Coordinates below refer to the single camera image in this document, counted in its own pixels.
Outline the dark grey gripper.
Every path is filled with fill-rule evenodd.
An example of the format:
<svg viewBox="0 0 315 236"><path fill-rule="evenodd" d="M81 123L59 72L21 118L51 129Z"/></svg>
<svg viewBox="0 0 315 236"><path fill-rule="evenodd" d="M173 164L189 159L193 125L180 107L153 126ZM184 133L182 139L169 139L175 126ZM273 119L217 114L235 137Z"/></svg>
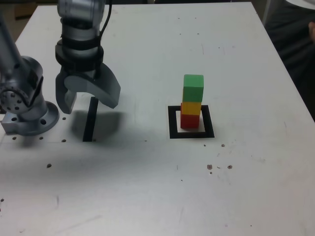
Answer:
<svg viewBox="0 0 315 236"><path fill-rule="evenodd" d="M95 96L102 104L114 109L120 98L121 87L111 69L102 63L99 70L75 71L61 68L56 77L56 101L65 114L71 114L76 92Z"/></svg>

